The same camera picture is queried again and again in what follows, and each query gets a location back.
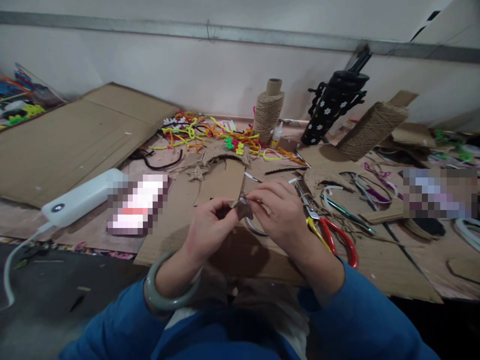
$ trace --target jade bangle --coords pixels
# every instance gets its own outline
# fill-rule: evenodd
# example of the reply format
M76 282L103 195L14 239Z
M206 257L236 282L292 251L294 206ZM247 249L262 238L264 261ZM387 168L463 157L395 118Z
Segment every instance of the jade bangle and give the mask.
M162 264L170 259L175 253L176 251L171 251L160 256L160 258L151 266L148 275L146 276L146 299L149 304L158 311L173 311L183 308L188 304L200 286L200 276L198 276L190 289L180 297L170 299L159 294L157 287L155 286L155 277Z

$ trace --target left hand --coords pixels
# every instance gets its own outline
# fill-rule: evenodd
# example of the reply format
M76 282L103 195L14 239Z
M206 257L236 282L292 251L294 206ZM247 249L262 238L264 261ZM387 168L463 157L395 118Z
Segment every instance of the left hand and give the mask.
M185 252L194 262L205 263L239 222L236 209L231 209L223 219L217 217L217 211L228 207L231 201L230 198L216 197L196 207L183 244Z

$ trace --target black vase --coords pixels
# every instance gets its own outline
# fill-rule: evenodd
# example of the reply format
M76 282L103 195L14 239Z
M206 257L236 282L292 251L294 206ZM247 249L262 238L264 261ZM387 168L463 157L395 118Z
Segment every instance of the black vase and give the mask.
M361 104L366 91L361 91L370 78L350 71L335 71L328 84L321 82L308 113L310 122L306 126L301 142L305 145L318 144L334 122L357 104Z

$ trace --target glue bottle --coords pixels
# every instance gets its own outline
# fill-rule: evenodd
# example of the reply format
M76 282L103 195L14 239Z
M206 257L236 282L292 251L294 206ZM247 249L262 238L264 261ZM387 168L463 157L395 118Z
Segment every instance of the glue bottle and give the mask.
M272 149L276 149L278 146L279 146L279 141L280 141L280 138L282 137L282 125L284 124L284 122L282 120L280 120L280 126L277 127L274 132L273 132L273 136L271 138L271 141L270 141L270 147Z

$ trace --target metal rail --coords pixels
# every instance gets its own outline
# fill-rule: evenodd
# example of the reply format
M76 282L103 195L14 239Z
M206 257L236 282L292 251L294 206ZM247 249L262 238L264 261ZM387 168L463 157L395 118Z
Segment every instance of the metal rail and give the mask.
M0 24L152 34L210 41L233 41L297 48L355 52L368 45L376 55L480 64L480 49L322 35L307 32L164 20L128 20L93 16L0 11Z

